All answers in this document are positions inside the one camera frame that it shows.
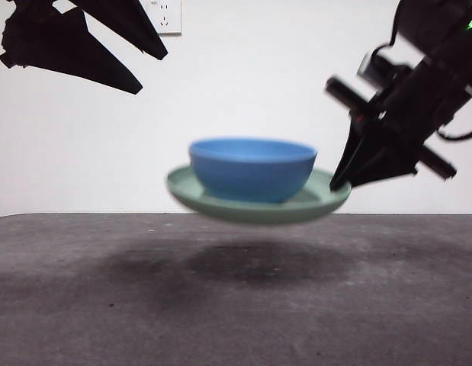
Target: cable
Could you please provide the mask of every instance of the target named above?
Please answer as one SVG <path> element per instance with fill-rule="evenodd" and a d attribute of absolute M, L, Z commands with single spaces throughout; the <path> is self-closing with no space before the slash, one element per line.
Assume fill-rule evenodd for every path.
<path fill-rule="evenodd" d="M 446 135 L 444 132 L 441 132 L 441 131 L 437 131 L 437 134 L 443 140 L 446 140 L 446 141 L 449 141 L 449 142 L 459 142 L 459 141 L 465 141 L 465 140 L 472 139 L 472 131 L 469 132 L 469 133 L 466 133 L 464 135 L 460 135 L 460 136 L 449 136 L 449 135 Z"/>
<path fill-rule="evenodd" d="M 379 46 L 376 50 L 373 51 L 371 54 L 371 59 L 374 59 L 374 57 L 380 52 L 383 48 L 387 47 L 392 47 L 395 42 L 397 41 L 397 35 L 398 35 L 398 22 L 400 20 L 400 15 L 402 13 L 402 7 L 403 7 L 403 2 L 404 0 L 400 0 L 397 6 L 397 12 L 395 13 L 395 19 L 393 20 L 393 29 L 391 32 L 391 39 L 389 43 L 382 44 Z"/>

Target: concrete surface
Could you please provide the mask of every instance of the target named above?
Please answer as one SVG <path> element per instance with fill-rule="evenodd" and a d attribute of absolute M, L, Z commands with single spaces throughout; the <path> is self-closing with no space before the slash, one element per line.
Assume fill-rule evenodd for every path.
<path fill-rule="evenodd" d="M 472 366 L 472 216 L 0 218 L 0 366 Z"/>

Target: electrical outlet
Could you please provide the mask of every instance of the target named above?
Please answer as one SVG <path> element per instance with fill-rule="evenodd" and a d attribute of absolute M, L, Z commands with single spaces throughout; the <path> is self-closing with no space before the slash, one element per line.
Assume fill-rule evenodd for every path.
<path fill-rule="evenodd" d="M 146 13 L 158 34 L 181 34 L 181 0 L 148 0 Z"/>

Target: blurred object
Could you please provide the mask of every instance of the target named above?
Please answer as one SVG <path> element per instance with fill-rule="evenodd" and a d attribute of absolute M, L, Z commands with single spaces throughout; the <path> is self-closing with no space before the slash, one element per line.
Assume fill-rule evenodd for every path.
<path fill-rule="evenodd" d="M 307 182 L 315 149 L 280 140 L 216 138 L 190 146 L 191 167 L 215 197 L 283 202 Z"/>
<path fill-rule="evenodd" d="M 77 7 L 64 14 L 53 1 L 14 0 L 0 56 L 8 68 L 35 66 L 139 92 L 134 75 L 88 32 L 84 11 L 149 55 L 168 53 L 138 0 L 71 0 Z"/>
<path fill-rule="evenodd" d="M 190 167 L 171 172 L 166 183 L 179 202 L 206 216 L 237 223 L 278 225 L 317 220 L 340 208 L 351 194 L 351 185 L 346 183 L 331 191 L 331 178 L 331 174 L 314 169 L 302 190 L 287 201 L 274 204 L 214 197 Z"/>

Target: dark tabletop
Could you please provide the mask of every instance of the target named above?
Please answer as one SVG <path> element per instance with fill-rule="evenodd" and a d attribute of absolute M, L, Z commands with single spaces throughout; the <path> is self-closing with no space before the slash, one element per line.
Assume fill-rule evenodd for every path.
<path fill-rule="evenodd" d="M 0 366 L 472 366 L 472 216 L 0 218 Z"/>

